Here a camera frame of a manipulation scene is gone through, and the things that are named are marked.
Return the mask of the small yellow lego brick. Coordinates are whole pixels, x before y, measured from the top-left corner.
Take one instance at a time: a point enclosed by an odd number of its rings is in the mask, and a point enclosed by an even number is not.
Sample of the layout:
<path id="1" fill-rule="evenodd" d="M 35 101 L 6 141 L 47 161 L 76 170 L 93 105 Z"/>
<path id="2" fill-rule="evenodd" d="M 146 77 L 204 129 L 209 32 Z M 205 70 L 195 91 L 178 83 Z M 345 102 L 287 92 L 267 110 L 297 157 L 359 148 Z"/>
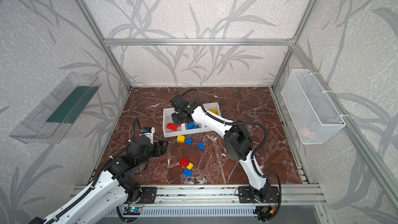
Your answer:
<path id="1" fill-rule="evenodd" d="M 188 170 L 192 170 L 193 166 L 194 166 L 194 165 L 193 165 L 192 163 L 189 163 L 189 164 L 187 165 L 187 169 L 188 169 Z"/>

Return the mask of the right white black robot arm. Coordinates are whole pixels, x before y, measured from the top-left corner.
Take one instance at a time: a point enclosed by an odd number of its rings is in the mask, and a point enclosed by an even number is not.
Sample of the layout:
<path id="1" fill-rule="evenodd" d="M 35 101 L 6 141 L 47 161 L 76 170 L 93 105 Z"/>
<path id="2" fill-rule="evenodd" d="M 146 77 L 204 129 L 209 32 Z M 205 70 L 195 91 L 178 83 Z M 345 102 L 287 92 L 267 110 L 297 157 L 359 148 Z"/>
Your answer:
<path id="1" fill-rule="evenodd" d="M 281 204 L 282 186 L 276 172 L 264 175 L 255 158 L 256 152 L 266 143 L 268 131 L 266 127 L 256 121 L 232 121 L 222 118 L 204 107 L 201 102 L 188 102 L 183 95 L 176 95 L 170 100 L 175 113 L 172 114 L 174 124 L 180 125 L 188 122 L 200 123 L 217 134 L 223 140 L 227 153 L 238 161 L 249 180 L 249 189 L 252 197 L 259 203 L 270 198 Z M 263 129 L 262 142 L 253 147 L 252 138 L 246 128 L 247 125 L 257 125 Z"/>

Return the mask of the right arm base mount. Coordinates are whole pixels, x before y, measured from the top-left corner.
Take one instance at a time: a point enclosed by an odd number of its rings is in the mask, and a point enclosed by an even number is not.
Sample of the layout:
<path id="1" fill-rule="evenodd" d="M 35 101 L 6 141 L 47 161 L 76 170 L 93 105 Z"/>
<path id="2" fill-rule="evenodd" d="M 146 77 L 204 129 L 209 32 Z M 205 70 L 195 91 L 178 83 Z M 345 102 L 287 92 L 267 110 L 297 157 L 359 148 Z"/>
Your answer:
<path id="1" fill-rule="evenodd" d="M 280 190 L 277 186 L 266 186 L 266 190 L 256 190 L 251 186 L 239 186 L 237 196 L 240 203 L 280 203 Z"/>

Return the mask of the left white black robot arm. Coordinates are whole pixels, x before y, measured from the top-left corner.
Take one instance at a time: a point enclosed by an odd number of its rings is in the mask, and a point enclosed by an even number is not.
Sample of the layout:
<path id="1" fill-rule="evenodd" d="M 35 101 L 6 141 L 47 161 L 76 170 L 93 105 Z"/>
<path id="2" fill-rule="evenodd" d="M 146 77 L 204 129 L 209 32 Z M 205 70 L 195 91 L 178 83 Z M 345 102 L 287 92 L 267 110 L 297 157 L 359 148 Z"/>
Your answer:
<path id="1" fill-rule="evenodd" d="M 167 151 L 168 141 L 152 141 L 140 135 L 110 158 L 84 190 L 45 218 L 32 224 L 95 224 L 109 211 L 140 198 L 140 184 L 132 177 L 138 167 Z"/>

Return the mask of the yellow lego brick top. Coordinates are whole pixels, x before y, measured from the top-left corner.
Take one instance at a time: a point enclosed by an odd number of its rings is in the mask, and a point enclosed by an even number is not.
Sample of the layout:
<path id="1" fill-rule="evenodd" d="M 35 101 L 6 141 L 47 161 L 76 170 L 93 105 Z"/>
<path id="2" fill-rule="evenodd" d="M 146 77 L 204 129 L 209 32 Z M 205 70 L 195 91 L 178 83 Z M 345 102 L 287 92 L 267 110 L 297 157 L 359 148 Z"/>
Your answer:
<path id="1" fill-rule="evenodd" d="M 178 143 L 184 143 L 186 138 L 183 135 L 179 135 L 176 139 Z"/>

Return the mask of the red lego brick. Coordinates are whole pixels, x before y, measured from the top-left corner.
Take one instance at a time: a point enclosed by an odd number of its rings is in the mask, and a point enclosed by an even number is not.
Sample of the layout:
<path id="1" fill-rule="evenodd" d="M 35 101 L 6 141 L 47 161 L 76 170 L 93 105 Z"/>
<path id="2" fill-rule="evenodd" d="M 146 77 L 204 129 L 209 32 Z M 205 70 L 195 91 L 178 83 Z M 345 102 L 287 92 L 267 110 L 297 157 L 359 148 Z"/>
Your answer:
<path id="1" fill-rule="evenodd" d="M 178 163 L 179 163 L 179 165 L 180 165 L 182 168 L 184 168 L 184 167 L 186 167 L 186 166 L 189 164 L 189 160 L 188 160 L 187 157 L 185 157 L 185 158 L 179 160 Z"/>

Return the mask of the long red brick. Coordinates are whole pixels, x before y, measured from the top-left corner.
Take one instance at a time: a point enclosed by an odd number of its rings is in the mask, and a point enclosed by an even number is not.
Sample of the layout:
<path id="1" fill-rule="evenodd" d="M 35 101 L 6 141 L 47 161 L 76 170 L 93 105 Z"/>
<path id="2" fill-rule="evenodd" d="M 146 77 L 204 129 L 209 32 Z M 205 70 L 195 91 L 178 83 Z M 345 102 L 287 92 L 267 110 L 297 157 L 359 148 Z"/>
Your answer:
<path id="1" fill-rule="evenodd" d="M 168 123 L 166 128 L 168 130 L 177 131 L 177 129 L 181 127 L 181 125 L 175 125 L 174 123 Z"/>

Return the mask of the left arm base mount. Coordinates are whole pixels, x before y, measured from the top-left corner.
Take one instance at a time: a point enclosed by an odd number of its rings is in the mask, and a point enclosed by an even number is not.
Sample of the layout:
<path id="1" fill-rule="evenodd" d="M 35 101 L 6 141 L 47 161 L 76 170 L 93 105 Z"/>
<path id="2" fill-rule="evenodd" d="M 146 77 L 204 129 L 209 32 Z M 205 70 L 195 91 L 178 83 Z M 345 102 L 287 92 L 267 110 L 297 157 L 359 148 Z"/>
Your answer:
<path id="1" fill-rule="evenodd" d="M 157 194 L 157 187 L 140 187 L 128 193 L 128 204 L 154 204 Z"/>

